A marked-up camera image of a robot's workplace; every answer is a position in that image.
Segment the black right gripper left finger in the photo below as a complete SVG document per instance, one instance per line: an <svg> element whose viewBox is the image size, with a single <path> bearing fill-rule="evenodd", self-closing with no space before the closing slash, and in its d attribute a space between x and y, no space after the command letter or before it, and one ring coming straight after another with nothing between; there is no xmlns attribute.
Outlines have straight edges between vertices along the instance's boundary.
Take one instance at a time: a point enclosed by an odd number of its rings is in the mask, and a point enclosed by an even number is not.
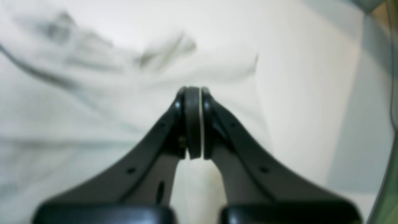
<svg viewBox="0 0 398 224"><path fill-rule="evenodd" d="M182 87L170 108L122 159L44 202L34 224L175 224L169 207L186 151L201 156L200 89Z"/></svg>

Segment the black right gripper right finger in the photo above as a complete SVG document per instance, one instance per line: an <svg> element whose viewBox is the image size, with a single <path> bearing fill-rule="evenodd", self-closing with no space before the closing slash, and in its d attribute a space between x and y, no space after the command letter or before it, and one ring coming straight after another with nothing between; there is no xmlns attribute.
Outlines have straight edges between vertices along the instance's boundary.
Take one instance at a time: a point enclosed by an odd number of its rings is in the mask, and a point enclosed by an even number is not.
<svg viewBox="0 0 398 224"><path fill-rule="evenodd" d="M202 88L204 158L222 175L220 224L361 224L353 203L281 164Z"/></svg>

